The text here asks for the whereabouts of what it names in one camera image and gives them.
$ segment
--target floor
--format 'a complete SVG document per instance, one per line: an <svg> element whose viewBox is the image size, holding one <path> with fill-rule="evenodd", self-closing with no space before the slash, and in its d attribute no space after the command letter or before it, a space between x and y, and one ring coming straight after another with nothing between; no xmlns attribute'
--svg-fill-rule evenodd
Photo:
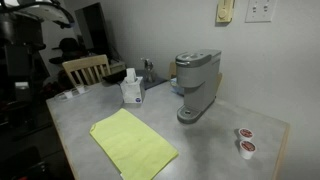
<svg viewBox="0 0 320 180"><path fill-rule="evenodd" d="M51 115L45 102L37 105L36 112L39 125L52 123ZM74 179L54 125L52 124L50 127L21 140L13 141L14 136L27 130L25 124L20 127L10 127L9 125L0 127L0 162L28 147L35 146L40 153L41 159L47 163L50 172L56 179Z"/></svg>

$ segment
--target tissue box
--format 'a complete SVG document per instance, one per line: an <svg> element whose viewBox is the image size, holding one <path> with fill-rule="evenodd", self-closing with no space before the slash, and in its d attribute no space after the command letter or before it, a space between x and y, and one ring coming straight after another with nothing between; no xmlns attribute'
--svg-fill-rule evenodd
<svg viewBox="0 0 320 180"><path fill-rule="evenodd" d="M145 96L143 77L137 77L137 81L127 83L125 80L120 84L124 103L142 103Z"/></svg>

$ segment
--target cup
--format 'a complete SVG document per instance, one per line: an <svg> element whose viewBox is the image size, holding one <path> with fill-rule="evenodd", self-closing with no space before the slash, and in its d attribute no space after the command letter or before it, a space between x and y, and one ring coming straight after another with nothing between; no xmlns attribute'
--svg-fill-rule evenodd
<svg viewBox="0 0 320 180"><path fill-rule="evenodd" d="M253 132L247 128L239 129L238 134L241 141L251 141L253 138Z"/></svg>
<svg viewBox="0 0 320 180"><path fill-rule="evenodd" d="M240 141L240 155L244 159L251 159L256 151L257 147L252 142Z"/></svg>
<svg viewBox="0 0 320 180"><path fill-rule="evenodd" d="M63 91L63 94L67 97L67 99L70 99L73 97L72 91L70 90Z"/></svg>
<svg viewBox="0 0 320 180"><path fill-rule="evenodd" d="M77 85L76 85L76 88L77 88L79 94L82 94L82 93L85 92L85 90L84 90L84 85L82 85L82 84L77 84Z"/></svg>

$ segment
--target yellow notepad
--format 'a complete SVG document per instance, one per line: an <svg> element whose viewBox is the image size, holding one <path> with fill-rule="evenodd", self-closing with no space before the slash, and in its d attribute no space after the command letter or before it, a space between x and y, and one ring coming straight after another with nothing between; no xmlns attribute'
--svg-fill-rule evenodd
<svg viewBox="0 0 320 180"><path fill-rule="evenodd" d="M90 134L125 180L150 180L178 155L172 145L125 109L92 125Z"/></svg>

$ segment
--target gray coffee maker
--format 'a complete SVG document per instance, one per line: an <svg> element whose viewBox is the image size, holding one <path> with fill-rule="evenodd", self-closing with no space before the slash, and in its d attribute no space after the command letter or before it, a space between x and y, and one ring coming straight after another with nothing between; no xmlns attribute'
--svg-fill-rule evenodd
<svg viewBox="0 0 320 180"><path fill-rule="evenodd" d="M178 120L195 123L214 102L217 93L221 51L203 49L176 57L177 83L184 88L184 105Z"/></svg>

